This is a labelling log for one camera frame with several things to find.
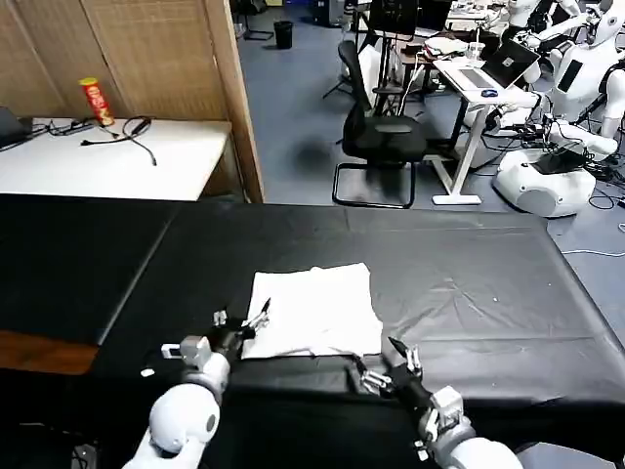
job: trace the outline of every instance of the black office chair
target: black office chair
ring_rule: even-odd
[[[343,126],[343,152],[348,156],[365,159],[361,163],[339,163],[334,173],[332,200],[340,205],[354,207],[410,208],[414,203],[416,163],[426,152],[426,141],[420,135],[419,124],[405,116],[367,116],[372,107],[367,98],[362,80],[362,71],[353,41],[339,44],[339,56],[350,71],[354,89],[355,104]],[[384,96],[396,94],[395,89],[374,89],[374,93]],[[410,164],[410,199],[397,205],[345,200],[337,195],[342,169],[401,170]]]

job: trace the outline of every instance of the black table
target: black table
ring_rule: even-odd
[[[101,344],[177,209],[0,195],[0,329]]]
[[[482,435],[623,453],[604,427],[624,414],[623,348],[536,217],[47,197],[0,197],[0,213],[23,256],[0,241],[18,273],[3,273],[4,327],[105,337],[84,379],[4,373],[14,394],[3,412],[46,409],[131,451],[153,399],[178,377],[178,363],[154,360],[161,343],[205,332],[224,306],[244,316],[255,272],[364,262],[384,335],[419,345],[426,385],[460,391]],[[7,301],[14,290],[47,295],[49,315],[44,299]],[[386,341],[383,350],[397,359]],[[146,362],[157,370],[149,379],[139,376]],[[388,467],[415,463],[411,438],[403,412],[362,395],[345,359],[244,362],[208,458],[220,469]]]
[[[371,271],[384,335],[418,344],[426,385],[453,385],[485,435],[516,447],[545,441],[611,460],[622,455],[617,435],[590,429],[623,415],[623,348],[544,221],[529,215],[187,204],[104,342],[93,375],[136,379],[150,350],[208,330],[213,311],[228,306],[244,316],[255,272],[357,262]],[[397,359],[386,341],[383,351]],[[172,376],[165,366],[157,370]],[[327,431],[328,416],[340,408],[360,447],[356,428],[367,423],[358,416],[381,403],[359,399],[353,376],[342,358],[244,362],[231,379],[238,404],[229,415],[239,417],[232,432],[247,427],[245,419],[256,422],[255,433],[270,422],[268,432],[279,421],[275,409],[298,396],[300,412],[283,412],[277,445],[284,429],[310,429],[320,415],[319,433]],[[405,439],[397,433],[387,445]],[[277,450],[259,446],[266,455]]]

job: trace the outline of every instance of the black trash can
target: black trash can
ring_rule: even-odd
[[[276,21],[273,29],[275,30],[275,46],[278,49],[290,49],[293,46],[293,23]]]

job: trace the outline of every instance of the pringles can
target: pringles can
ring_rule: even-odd
[[[89,106],[93,110],[98,121],[103,126],[113,124],[115,122],[115,119],[113,119],[113,116],[110,113],[110,108],[108,107],[108,103],[104,98],[104,94],[102,92],[102,89],[100,88],[100,84],[98,83],[98,79],[90,76],[88,78],[83,78],[78,83],[80,83],[80,86],[82,86],[82,89],[87,96]]]

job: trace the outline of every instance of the orange wooden surface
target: orange wooden surface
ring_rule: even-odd
[[[77,375],[86,373],[98,347],[0,330],[0,368]]]

